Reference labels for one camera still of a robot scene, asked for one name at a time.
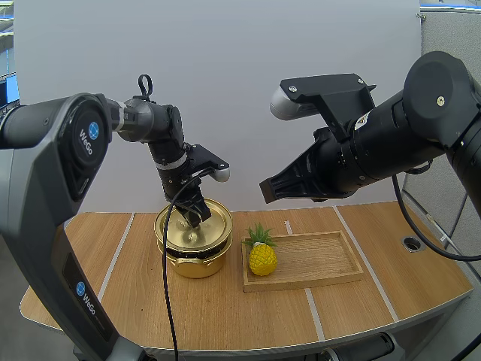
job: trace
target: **cable hole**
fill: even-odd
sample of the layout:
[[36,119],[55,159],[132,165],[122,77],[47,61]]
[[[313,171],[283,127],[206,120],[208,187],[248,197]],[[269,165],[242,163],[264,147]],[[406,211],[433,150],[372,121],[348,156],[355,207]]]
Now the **cable hole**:
[[424,243],[421,243],[421,241],[413,236],[409,237],[404,237],[401,240],[401,243],[403,244],[404,248],[408,250],[409,252],[419,252],[421,250],[425,249]]

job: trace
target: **pot lid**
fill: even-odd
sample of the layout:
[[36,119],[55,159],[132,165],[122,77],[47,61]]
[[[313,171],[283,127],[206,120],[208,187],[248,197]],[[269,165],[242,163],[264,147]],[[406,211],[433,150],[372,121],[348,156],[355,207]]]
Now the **pot lid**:
[[[212,216],[192,228],[182,217],[177,209],[174,209],[168,224],[167,248],[185,253],[200,253],[214,248],[225,241],[232,231],[232,216],[223,205],[212,200],[205,199]],[[163,231],[168,206],[157,216],[155,232],[160,244],[163,242]]]

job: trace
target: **wooden tray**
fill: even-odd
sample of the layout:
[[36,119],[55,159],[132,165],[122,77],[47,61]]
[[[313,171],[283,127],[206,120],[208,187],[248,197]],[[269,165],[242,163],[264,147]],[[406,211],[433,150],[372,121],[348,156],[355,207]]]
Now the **wooden tray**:
[[276,235],[272,241],[277,244],[277,268],[267,276],[252,273],[251,247],[242,244],[244,292],[320,287],[362,278],[361,264],[341,231]]

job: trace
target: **toy pineapple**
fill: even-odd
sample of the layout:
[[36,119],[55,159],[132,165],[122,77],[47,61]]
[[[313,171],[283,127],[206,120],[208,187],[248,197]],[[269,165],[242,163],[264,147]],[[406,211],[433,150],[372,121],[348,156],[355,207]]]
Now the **toy pineapple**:
[[271,241],[269,235],[270,229],[264,230],[262,225],[256,224],[256,230],[253,231],[249,227],[247,230],[250,235],[250,241],[244,241],[252,247],[249,255],[249,267],[251,271],[258,276],[266,276],[274,271],[277,267],[277,257],[272,249],[276,245]]

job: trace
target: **wooden table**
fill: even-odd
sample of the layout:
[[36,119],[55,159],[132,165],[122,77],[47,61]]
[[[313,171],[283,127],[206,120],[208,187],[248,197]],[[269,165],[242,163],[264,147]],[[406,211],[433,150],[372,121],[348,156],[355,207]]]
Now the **wooden table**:
[[[155,217],[81,214],[66,232],[119,333],[145,347],[171,349],[161,254],[153,232]],[[395,202],[234,212],[233,218],[234,242],[220,272],[193,280],[168,269],[177,340],[180,349],[189,350],[183,353],[186,356],[253,359],[314,352],[329,344],[417,324],[454,307],[472,290],[455,262],[430,250],[410,253],[404,249],[401,239],[413,231]],[[280,235],[290,230],[341,230],[364,261],[362,279],[305,290],[244,293],[240,242],[245,229],[255,222]],[[59,329],[30,288],[20,310],[30,320]]]

